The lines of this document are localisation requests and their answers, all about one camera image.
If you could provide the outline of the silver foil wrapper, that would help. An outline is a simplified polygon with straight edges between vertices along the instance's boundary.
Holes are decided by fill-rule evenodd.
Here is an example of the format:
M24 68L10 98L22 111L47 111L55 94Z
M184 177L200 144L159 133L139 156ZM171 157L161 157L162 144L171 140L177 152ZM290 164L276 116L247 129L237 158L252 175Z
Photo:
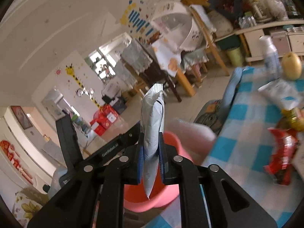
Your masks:
M164 132L163 85L155 83L141 102L140 130L143 133L143 185L150 197L158 171L159 134Z

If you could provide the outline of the yellow green snack bag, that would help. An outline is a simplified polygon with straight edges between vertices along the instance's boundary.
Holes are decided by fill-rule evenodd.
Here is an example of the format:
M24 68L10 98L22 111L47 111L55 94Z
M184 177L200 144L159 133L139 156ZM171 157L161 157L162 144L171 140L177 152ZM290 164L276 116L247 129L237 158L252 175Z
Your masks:
M303 109L293 108L291 110L283 109L282 118L277 123L279 129L294 129L303 132Z

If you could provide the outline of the red gift boxes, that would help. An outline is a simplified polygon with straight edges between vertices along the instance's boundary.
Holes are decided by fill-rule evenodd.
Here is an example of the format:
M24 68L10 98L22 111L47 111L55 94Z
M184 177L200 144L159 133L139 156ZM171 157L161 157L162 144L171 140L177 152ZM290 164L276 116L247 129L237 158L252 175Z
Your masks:
M119 118L119 114L109 104L97 110L90 121L91 129L102 136Z

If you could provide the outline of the blue checkered tablecloth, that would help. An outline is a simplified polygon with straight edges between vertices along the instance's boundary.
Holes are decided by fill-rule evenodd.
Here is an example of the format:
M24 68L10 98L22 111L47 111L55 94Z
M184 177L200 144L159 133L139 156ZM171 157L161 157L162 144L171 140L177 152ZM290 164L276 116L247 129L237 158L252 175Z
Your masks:
M303 180L292 172L291 184L278 185L263 166L275 141L268 128L281 111L258 88L268 83L265 68L245 67L228 117L219 134L207 126L178 118L167 130L176 134L196 163L219 165L276 221L278 227L303 227Z

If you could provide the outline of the owl pattern stool cushion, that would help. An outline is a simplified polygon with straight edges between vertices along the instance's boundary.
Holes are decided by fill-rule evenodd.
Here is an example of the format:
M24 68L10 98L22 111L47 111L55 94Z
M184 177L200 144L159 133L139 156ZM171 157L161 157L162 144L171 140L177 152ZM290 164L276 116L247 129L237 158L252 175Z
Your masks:
M223 126L223 122L218 115L221 103L221 99L208 101L194 119L194 123L207 126L218 135Z

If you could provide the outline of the dark wooden chair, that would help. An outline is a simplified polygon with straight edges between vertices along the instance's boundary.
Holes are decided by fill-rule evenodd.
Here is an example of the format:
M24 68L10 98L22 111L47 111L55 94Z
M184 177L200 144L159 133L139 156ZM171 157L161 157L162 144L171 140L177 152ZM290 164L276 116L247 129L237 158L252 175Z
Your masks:
M126 46L121 53L121 61L135 77L141 78L149 88L155 83L168 84L168 88L175 95L178 102L182 101L173 80L169 74L160 68L155 54L151 50L148 51L138 39L132 39Z

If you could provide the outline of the red snack wrapper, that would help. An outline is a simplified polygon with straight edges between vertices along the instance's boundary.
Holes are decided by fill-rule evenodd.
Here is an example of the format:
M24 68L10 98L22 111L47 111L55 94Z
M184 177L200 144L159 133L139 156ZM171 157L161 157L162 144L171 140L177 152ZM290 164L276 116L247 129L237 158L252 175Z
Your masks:
M292 159L299 146L297 132L294 129L268 128L267 130L273 136L275 145L269 163L263 168L276 184L290 185L293 172Z

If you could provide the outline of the wooden dining table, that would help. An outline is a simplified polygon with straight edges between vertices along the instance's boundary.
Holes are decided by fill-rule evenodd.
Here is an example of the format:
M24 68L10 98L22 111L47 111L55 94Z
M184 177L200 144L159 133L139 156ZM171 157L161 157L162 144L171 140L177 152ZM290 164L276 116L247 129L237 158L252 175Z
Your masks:
M187 95L193 97L196 92L180 67L181 51L173 51L169 47L168 40L164 37L156 40L151 47L155 53L160 68L166 71L171 77L175 77L184 88Z

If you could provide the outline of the green waste bin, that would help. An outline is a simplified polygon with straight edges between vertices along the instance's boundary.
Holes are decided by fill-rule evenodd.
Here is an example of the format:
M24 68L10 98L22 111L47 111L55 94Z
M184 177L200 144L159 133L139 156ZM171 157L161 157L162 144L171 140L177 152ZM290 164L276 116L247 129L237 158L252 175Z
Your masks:
M240 47L234 47L226 50L228 58L234 67L242 67L244 63L244 57Z

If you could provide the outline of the white blue snack bag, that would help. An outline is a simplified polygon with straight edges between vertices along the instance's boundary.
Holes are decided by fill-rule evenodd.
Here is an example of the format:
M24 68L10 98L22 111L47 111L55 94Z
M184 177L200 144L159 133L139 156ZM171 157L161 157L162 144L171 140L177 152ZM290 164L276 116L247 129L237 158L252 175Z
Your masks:
M294 109L303 102L303 95L283 79L273 80L263 85L258 88L258 92L280 110Z

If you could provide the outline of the white blue bottle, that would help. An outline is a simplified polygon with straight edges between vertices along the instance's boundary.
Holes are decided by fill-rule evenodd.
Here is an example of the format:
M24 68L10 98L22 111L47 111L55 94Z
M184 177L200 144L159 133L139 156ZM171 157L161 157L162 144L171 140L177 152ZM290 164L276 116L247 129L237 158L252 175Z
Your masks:
M279 55L271 36L261 36L259 43L269 81L280 78L281 66Z

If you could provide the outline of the large yellow pear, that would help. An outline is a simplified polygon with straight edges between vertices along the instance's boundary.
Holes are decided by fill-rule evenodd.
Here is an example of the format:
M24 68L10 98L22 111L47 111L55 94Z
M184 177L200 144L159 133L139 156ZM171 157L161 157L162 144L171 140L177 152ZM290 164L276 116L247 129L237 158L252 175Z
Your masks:
M285 77L289 80L297 80L302 73L302 65L299 56L293 52L286 53L282 60L281 65Z

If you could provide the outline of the white tv cabinet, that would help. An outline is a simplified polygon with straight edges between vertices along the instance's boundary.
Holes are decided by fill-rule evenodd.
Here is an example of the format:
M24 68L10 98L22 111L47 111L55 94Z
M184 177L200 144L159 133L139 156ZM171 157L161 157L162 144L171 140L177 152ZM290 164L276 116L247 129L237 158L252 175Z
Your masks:
M246 53L245 61L248 64L263 59L259 40L262 36L271 37L280 58L288 52L293 52L301 59L303 58L303 19L258 24L250 28L235 30L234 34L240 37Z

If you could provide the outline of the dark flower bouquet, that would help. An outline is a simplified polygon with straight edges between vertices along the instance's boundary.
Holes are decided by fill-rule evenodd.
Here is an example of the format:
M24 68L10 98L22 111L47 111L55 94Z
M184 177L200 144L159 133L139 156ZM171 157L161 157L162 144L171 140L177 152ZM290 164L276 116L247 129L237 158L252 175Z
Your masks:
M238 18L242 15L241 0L208 0L210 8L227 18Z

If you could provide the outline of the giraffe height wall sticker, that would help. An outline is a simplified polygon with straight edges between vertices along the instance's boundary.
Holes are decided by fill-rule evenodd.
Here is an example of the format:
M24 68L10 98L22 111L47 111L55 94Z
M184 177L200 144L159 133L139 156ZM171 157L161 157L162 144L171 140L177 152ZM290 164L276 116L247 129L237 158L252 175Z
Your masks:
M71 76L75 80L75 82L79 86L79 88L76 90L76 95L78 97L87 95L89 99L98 107L98 109L100 109L101 105L94 97L94 89L85 87L84 83L77 77L72 63L65 67L65 71L69 76Z

